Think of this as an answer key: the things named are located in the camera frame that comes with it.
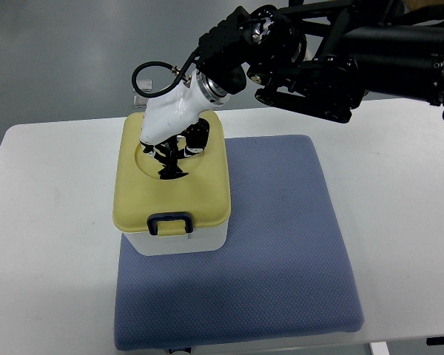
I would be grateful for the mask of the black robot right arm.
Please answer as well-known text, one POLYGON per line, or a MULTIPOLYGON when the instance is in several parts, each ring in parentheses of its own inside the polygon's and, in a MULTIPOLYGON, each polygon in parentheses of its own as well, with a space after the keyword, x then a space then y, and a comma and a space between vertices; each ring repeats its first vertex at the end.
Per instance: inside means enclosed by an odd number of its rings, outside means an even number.
POLYGON ((443 108, 444 1, 324 1, 236 8, 204 33, 165 89, 147 95, 143 139, 162 141, 258 84, 263 104, 346 123, 367 92, 443 108))

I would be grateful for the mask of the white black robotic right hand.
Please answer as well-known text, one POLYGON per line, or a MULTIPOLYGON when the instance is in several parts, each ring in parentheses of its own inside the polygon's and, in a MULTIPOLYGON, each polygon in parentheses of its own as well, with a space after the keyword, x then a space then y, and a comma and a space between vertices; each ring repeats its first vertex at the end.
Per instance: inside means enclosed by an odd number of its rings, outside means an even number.
POLYGON ((167 94, 149 99, 142 123, 141 151, 154 158, 158 144, 173 136, 184 136, 184 158, 205 150, 208 135, 191 133, 190 126, 199 122, 200 114, 223 106, 230 94, 199 70, 191 74, 189 84, 179 83, 167 94))

